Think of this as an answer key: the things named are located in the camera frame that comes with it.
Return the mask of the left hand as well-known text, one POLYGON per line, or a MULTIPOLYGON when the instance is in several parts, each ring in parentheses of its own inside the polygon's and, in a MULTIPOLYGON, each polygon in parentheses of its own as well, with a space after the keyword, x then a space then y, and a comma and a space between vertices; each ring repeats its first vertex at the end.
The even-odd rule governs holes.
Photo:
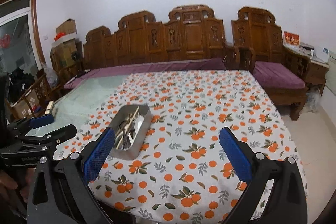
MULTIPOLYGON (((24 200, 24 202, 27 202, 29 199, 29 191, 30 191, 30 185, 33 179, 33 175, 35 172, 35 168, 28 168, 26 170, 25 175, 25 186, 20 189, 20 194, 24 200)), ((18 187, 17 182, 12 179, 7 173, 5 173, 3 170, 1 170, 1 196, 6 200, 9 201, 9 190, 15 190, 18 187)))

